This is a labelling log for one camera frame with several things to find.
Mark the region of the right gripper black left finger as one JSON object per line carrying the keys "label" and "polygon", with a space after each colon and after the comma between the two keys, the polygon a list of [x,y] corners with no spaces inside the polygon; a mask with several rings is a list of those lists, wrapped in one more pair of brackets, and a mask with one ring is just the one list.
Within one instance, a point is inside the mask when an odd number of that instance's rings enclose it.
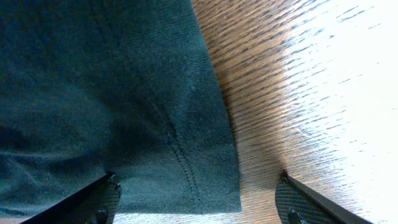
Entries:
{"label": "right gripper black left finger", "polygon": [[113,224],[122,194],[113,173],[21,224]]}

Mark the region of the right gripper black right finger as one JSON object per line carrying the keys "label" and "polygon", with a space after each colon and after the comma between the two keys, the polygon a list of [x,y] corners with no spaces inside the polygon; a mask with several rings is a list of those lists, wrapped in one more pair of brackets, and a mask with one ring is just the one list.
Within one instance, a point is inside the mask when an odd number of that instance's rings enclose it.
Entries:
{"label": "right gripper black right finger", "polygon": [[285,224],[371,224],[294,179],[286,170],[275,189],[275,205]]}

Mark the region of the dark teal t-shirt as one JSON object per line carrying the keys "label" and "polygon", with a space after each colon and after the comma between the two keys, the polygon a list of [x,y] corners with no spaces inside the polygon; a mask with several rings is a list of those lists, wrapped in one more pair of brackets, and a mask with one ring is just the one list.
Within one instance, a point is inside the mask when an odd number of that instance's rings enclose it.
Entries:
{"label": "dark teal t-shirt", "polygon": [[1,0],[1,216],[40,213],[106,172],[121,213],[241,210],[191,2]]}

